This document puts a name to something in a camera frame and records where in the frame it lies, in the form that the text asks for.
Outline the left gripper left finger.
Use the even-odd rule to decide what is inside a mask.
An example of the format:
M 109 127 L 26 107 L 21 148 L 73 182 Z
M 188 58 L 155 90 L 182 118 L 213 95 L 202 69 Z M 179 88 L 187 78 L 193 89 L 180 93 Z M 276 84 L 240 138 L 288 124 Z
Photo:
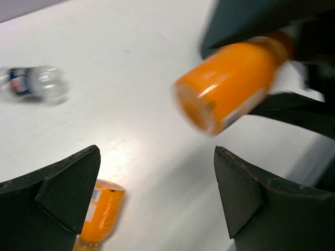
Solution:
M 1 250 L 72 250 L 101 164 L 91 145 L 1 183 Z

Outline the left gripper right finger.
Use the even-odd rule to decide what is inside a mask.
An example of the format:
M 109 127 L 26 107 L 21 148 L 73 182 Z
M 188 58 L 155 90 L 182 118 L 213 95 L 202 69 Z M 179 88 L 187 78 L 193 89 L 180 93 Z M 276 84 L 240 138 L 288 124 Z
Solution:
M 224 147 L 214 168 L 232 250 L 334 250 L 334 165 L 305 186 Z

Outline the clear bottle black cap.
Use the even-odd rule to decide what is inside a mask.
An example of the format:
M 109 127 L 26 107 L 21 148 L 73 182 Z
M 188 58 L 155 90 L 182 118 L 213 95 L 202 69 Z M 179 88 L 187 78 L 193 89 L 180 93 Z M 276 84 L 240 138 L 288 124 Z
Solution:
M 69 97 L 68 83 L 55 66 L 1 67 L 1 101 L 58 105 Z

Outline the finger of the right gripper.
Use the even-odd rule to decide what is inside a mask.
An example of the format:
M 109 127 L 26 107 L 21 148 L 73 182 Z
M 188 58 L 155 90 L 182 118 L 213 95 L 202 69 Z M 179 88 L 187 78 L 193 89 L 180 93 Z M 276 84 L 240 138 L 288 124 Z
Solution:
M 334 106 L 296 93 L 267 96 L 249 112 L 334 139 Z
M 210 26 L 213 38 L 209 48 L 219 49 L 229 44 L 241 42 L 265 35 L 280 29 L 291 33 L 294 61 L 302 63 L 325 63 L 334 65 L 334 10 L 302 18 L 286 17 L 281 11 L 268 11 L 252 15 L 241 26 L 235 26 L 233 33 L 228 34 L 224 28 Z

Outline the orange juice bottle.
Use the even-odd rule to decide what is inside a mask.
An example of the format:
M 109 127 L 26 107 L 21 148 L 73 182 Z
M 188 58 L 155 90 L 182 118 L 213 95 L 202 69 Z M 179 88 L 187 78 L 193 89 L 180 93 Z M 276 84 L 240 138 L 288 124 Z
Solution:
M 112 233 L 125 198 L 124 187 L 105 180 L 96 181 L 84 225 L 74 250 L 101 250 Z
M 179 108 L 197 129 L 219 135 L 267 96 L 293 43 L 274 31 L 224 46 L 174 83 Z

